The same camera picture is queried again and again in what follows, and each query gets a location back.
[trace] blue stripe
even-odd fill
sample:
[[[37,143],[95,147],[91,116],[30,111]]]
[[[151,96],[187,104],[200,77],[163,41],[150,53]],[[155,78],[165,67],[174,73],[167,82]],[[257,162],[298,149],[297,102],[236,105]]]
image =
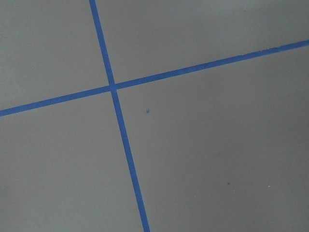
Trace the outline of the blue stripe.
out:
[[[95,88],[95,89],[86,90],[86,91],[82,91],[78,93],[72,93],[69,95],[61,96],[61,97],[51,98],[51,99],[47,99],[44,101],[38,101],[38,102],[21,105],[21,106],[17,106],[17,107],[5,109],[5,110],[0,110],[0,116],[16,114],[19,112],[32,110],[32,109],[36,109],[36,108],[40,108],[40,107],[44,107],[48,105],[58,104],[61,102],[67,102],[67,101],[71,101],[71,100],[78,99],[78,98],[84,98],[84,97],[88,97],[88,96],[92,96],[92,95],[96,95],[100,93],[105,93],[108,91],[110,91],[110,87],[105,86],[105,87]]]
[[[300,47],[304,47],[308,45],[309,45],[309,40],[305,40],[305,41],[300,41],[297,43],[283,45],[280,47],[273,47],[270,49],[252,52],[252,53],[248,53],[245,55],[225,58],[221,60],[212,61],[209,63],[199,64],[199,65],[195,65],[195,66],[191,66],[191,67],[187,67],[183,69],[177,69],[177,70],[164,72],[164,73],[156,74],[156,75],[151,75],[151,76],[147,76],[147,77],[143,77],[143,78],[139,78],[139,79],[135,79],[131,81],[121,82],[121,83],[116,84],[116,88],[121,89],[121,88],[126,88],[126,87],[131,87],[131,86],[137,86],[137,85],[145,84],[145,83],[152,82],[152,81],[162,80],[162,79],[166,79],[166,78],[170,78],[170,77],[174,77],[178,75],[183,75],[186,73],[192,73],[192,72],[196,72],[196,71],[200,71],[204,69],[210,69],[210,68],[218,67],[221,65],[226,65],[226,64],[230,64],[230,63],[234,63],[234,62],[238,62],[242,60],[262,57],[262,56],[266,56],[266,55],[270,55],[270,54],[274,54],[278,52],[283,52],[283,51],[287,51],[287,50],[291,50],[295,48],[300,48]]]
[[[143,226],[144,232],[150,232],[146,210],[145,210],[144,202],[143,202],[141,191],[140,191],[140,185],[139,185],[139,181],[137,178],[137,173],[136,173],[136,169],[135,169],[135,165],[134,165],[134,161],[132,157],[130,143],[129,143],[129,139],[128,139],[127,132],[126,132],[125,121],[123,118],[121,105],[120,105],[120,101],[119,101],[117,90],[116,90],[115,80],[114,80],[113,73],[112,73],[112,67],[111,67],[110,59],[108,56],[108,52],[107,52],[107,48],[106,48],[106,44],[104,40],[103,30],[102,30],[102,26],[100,23],[96,2],[95,0],[89,0],[89,3],[90,3],[91,12],[92,12],[93,20],[95,23],[96,31],[97,31],[98,41],[99,41],[99,45],[101,48],[101,53],[102,53],[102,57],[104,61],[104,66],[106,69],[108,82],[111,88],[112,101],[115,107],[119,130],[120,130],[122,142],[123,142],[124,149],[125,149],[126,160],[128,163],[131,180],[133,184],[133,189],[135,192],[135,197],[136,197],[137,205],[138,205],[139,212],[140,212],[142,226]]]

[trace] blue grid line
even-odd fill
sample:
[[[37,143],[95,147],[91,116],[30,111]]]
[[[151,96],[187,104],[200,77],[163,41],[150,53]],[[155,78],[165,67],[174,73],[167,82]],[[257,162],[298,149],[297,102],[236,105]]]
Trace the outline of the blue grid line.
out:
[[[67,102],[67,101],[71,101],[74,99],[85,98],[85,97],[89,97],[92,95],[105,93],[109,91],[110,91],[110,87],[104,86],[104,87],[94,88],[94,89],[90,89],[90,90],[86,90],[86,91],[82,91],[78,93],[64,95],[61,97],[51,98],[51,99],[47,99],[43,101],[37,101],[37,102],[33,102],[30,104],[26,104],[26,105],[16,106],[16,107],[5,109],[5,110],[0,110],[0,116],[16,114],[16,113],[27,111],[27,110],[41,108],[41,107],[48,106],[48,105],[54,105],[54,104],[58,104],[61,102]]]
[[[212,62],[208,62],[204,64],[190,66],[190,67],[183,68],[183,69],[177,69],[177,70],[173,70],[169,72],[164,72],[164,73],[155,74],[155,75],[151,75],[147,77],[142,77],[142,78],[135,79],[135,80],[121,82],[121,83],[116,84],[116,87],[117,89],[122,89],[122,88],[131,87],[131,86],[137,86],[137,85],[145,84],[145,83],[152,82],[152,81],[162,80],[165,78],[179,76],[179,75],[183,75],[186,73],[192,73],[192,72],[196,72],[196,71],[200,71],[204,69],[210,69],[210,68],[218,67],[221,65],[235,63],[235,62],[239,62],[239,61],[243,61],[247,59],[267,56],[270,54],[288,51],[288,50],[295,49],[295,48],[305,47],[308,45],[309,45],[309,40],[300,41],[296,43],[290,43],[290,44],[283,45],[280,47],[273,47],[273,48],[265,49],[262,51],[247,53],[245,55],[229,57],[229,58],[220,59],[220,60],[216,60],[216,61],[212,61]]]
[[[115,112],[116,112],[119,130],[120,130],[120,134],[121,134],[121,139],[122,139],[122,143],[123,143],[123,146],[124,146],[124,149],[125,149],[126,160],[127,160],[127,164],[128,164],[129,171],[130,171],[130,176],[131,176],[131,180],[132,180],[132,184],[133,184],[133,189],[134,189],[134,192],[135,192],[137,205],[138,205],[138,208],[139,208],[142,226],[143,226],[144,232],[150,232],[148,218],[147,218],[147,215],[146,215],[146,210],[145,210],[144,202],[143,202],[141,191],[140,191],[140,185],[139,185],[139,181],[138,181],[138,177],[137,177],[137,173],[136,173],[136,169],[135,169],[135,165],[134,165],[134,160],[133,160],[133,156],[132,156],[132,152],[131,152],[131,148],[130,148],[130,143],[129,143],[129,139],[128,139],[127,132],[126,132],[126,125],[125,125],[125,121],[124,121],[124,118],[123,118],[120,101],[119,101],[119,98],[118,98],[118,93],[117,93],[115,80],[114,80],[113,73],[112,73],[112,67],[111,67],[109,56],[108,56],[107,47],[106,47],[105,40],[104,40],[103,30],[102,30],[102,26],[101,26],[101,23],[100,23],[100,18],[99,18],[99,15],[98,15],[96,1],[95,0],[89,0],[89,3],[90,3],[91,12],[92,12],[93,20],[94,20],[94,23],[95,23],[96,31],[97,31],[98,42],[99,42],[99,45],[100,45],[100,48],[101,48],[101,53],[102,53],[102,57],[103,57],[103,62],[104,62],[106,74],[107,74],[107,79],[108,79],[108,82],[109,82],[109,85],[110,85],[110,91],[111,91],[111,94],[112,94],[112,101],[113,101],[114,107],[115,107]]]

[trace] blue tape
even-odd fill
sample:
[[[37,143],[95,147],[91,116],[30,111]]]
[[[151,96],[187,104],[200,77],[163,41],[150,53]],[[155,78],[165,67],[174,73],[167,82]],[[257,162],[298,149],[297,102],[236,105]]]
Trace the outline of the blue tape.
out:
[[[148,219],[147,219],[147,215],[146,215],[146,210],[145,210],[144,202],[143,202],[143,199],[142,199],[142,195],[141,195],[141,191],[140,191],[140,185],[139,185],[139,181],[138,181],[138,178],[137,178],[137,173],[136,173],[136,169],[135,169],[135,165],[134,165],[134,161],[133,161],[133,157],[132,157],[130,143],[129,143],[129,139],[128,139],[127,132],[126,132],[125,121],[124,121],[124,118],[123,118],[121,105],[120,105],[120,101],[119,101],[119,98],[118,98],[117,89],[116,89],[116,85],[115,85],[115,80],[114,80],[113,73],[112,73],[112,67],[111,67],[109,56],[108,56],[108,52],[107,52],[107,48],[106,48],[106,44],[105,44],[105,40],[104,40],[104,35],[103,35],[103,30],[102,30],[102,26],[101,26],[99,15],[98,15],[96,1],[95,0],[89,0],[89,3],[90,3],[91,12],[92,12],[93,20],[94,20],[94,23],[95,23],[96,31],[97,31],[98,42],[99,42],[99,45],[100,45],[100,48],[101,48],[104,66],[105,66],[105,69],[106,69],[107,79],[108,79],[108,82],[110,84],[112,101],[113,101],[114,107],[115,107],[115,112],[116,112],[116,116],[117,116],[119,130],[120,130],[123,146],[124,146],[124,149],[125,149],[126,160],[127,160],[127,164],[128,164],[128,167],[129,167],[131,180],[132,180],[132,184],[133,184],[133,189],[134,189],[134,192],[135,192],[135,197],[136,197],[137,205],[138,205],[139,212],[140,212],[140,218],[141,218],[142,226],[143,226],[144,232],[150,232]]]
[[[69,95],[61,96],[61,97],[51,98],[51,99],[38,101],[38,102],[26,104],[26,105],[21,105],[21,106],[17,106],[17,107],[5,109],[5,110],[0,110],[0,116],[16,114],[16,113],[27,111],[27,110],[32,110],[32,109],[36,109],[36,108],[40,108],[40,107],[44,107],[48,105],[58,104],[61,102],[67,102],[67,101],[71,101],[74,99],[84,98],[84,97],[88,97],[88,96],[92,96],[92,95],[96,95],[100,93],[105,93],[109,91],[110,91],[110,87],[105,86],[105,87],[94,88],[91,90],[86,90],[86,91],[82,91],[78,93],[72,93]]]
[[[304,47],[308,45],[309,45],[309,40],[305,40],[305,41],[300,41],[297,43],[283,45],[280,47],[273,47],[270,49],[252,52],[252,53],[248,53],[245,55],[225,58],[221,60],[212,61],[209,63],[199,64],[199,65],[195,65],[195,66],[191,66],[191,67],[187,67],[183,69],[177,69],[177,70],[164,72],[164,73],[156,74],[156,75],[151,75],[151,76],[147,76],[147,77],[143,77],[143,78],[139,78],[139,79],[135,79],[131,81],[121,82],[121,83],[116,84],[116,88],[122,89],[126,87],[137,86],[137,85],[145,84],[145,83],[152,82],[152,81],[162,80],[162,79],[166,79],[166,78],[170,78],[170,77],[174,77],[178,75],[183,75],[186,73],[192,73],[192,72],[196,72],[196,71],[200,71],[204,69],[210,69],[210,68],[214,68],[214,67],[221,66],[221,65],[226,65],[226,64],[230,64],[230,63],[234,63],[234,62],[238,62],[242,60],[262,57],[262,56],[266,56],[266,55],[270,55],[270,54],[274,54],[278,52],[283,52],[283,51],[287,51],[287,50],[291,50],[295,48],[300,48],[300,47]]]

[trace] blue line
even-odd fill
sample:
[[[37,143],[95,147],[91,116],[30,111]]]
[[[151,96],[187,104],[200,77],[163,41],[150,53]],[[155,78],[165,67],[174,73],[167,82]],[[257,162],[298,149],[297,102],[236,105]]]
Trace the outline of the blue line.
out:
[[[274,47],[274,48],[270,48],[270,49],[266,49],[262,51],[248,53],[245,55],[225,58],[221,60],[212,61],[209,63],[199,64],[199,65],[195,65],[195,66],[191,66],[191,67],[187,67],[183,69],[177,69],[177,70],[164,72],[164,73],[156,74],[156,75],[151,75],[151,76],[147,76],[147,77],[143,77],[143,78],[139,78],[139,79],[135,79],[131,81],[121,82],[121,83],[116,84],[116,88],[122,89],[126,87],[137,86],[137,85],[145,84],[145,83],[152,82],[152,81],[162,80],[162,79],[166,79],[166,78],[170,78],[170,77],[174,77],[178,75],[183,75],[186,73],[192,73],[192,72],[196,72],[196,71],[200,71],[204,69],[210,69],[210,68],[218,67],[221,65],[226,65],[226,64],[230,64],[230,63],[234,63],[234,62],[238,62],[242,60],[262,57],[262,56],[266,56],[266,55],[270,55],[270,54],[274,54],[278,52],[283,52],[283,51],[287,51],[287,50],[291,50],[295,48],[300,48],[300,47],[304,47],[308,45],[309,45],[309,40],[300,41],[297,43],[290,43],[290,44],[283,45],[280,47]]]
[[[32,109],[36,109],[36,108],[40,108],[40,107],[44,107],[48,105],[58,104],[61,102],[67,102],[67,101],[71,101],[71,100],[78,99],[78,98],[84,98],[84,97],[88,97],[88,96],[92,96],[92,95],[96,95],[100,93],[105,93],[108,91],[110,91],[110,87],[104,86],[104,87],[94,88],[91,90],[86,90],[86,91],[82,91],[78,93],[72,93],[69,95],[61,96],[61,97],[51,98],[51,99],[38,101],[38,102],[26,104],[26,105],[21,105],[21,106],[17,106],[17,107],[5,109],[5,110],[0,110],[0,116],[16,114],[19,112],[32,110]]]
[[[114,80],[113,73],[112,73],[112,67],[111,67],[109,56],[108,56],[107,47],[106,47],[104,35],[103,35],[103,30],[102,30],[102,26],[101,26],[99,15],[98,15],[96,1],[89,0],[89,3],[90,3],[91,12],[92,12],[93,20],[95,23],[96,31],[97,31],[98,42],[101,48],[104,66],[106,69],[107,79],[108,79],[108,82],[111,88],[112,101],[115,107],[119,130],[120,130],[122,142],[123,142],[124,149],[125,149],[126,160],[127,160],[127,164],[129,167],[133,189],[135,192],[135,197],[136,197],[137,205],[138,205],[139,212],[140,212],[142,226],[143,226],[144,232],[150,232],[146,210],[145,210],[144,202],[142,199],[140,185],[139,185],[139,181],[137,178],[137,173],[136,173],[136,169],[135,169],[135,165],[134,165],[134,161],[132,157],[130,143],[129,143],[129,139],[128,139],[127,132],[126,132],[125,121],[123,118],[121,105],[120,105],[120,101],[118,98],[117,89],[115,85],[115,80]]]

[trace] gray floor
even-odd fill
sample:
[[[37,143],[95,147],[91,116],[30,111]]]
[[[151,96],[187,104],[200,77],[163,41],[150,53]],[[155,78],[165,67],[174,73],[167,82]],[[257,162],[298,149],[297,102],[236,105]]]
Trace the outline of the gray floor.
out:
[[[302,0],[97,7],[116,83],[309,39]],[[0,0],[0,27],[0,112],[108,85],[88,1]],[[152,232],[309,231],[308,63],[305,46],[118,90]],[[0,128],[0,231],[147,231],[110,92]]]

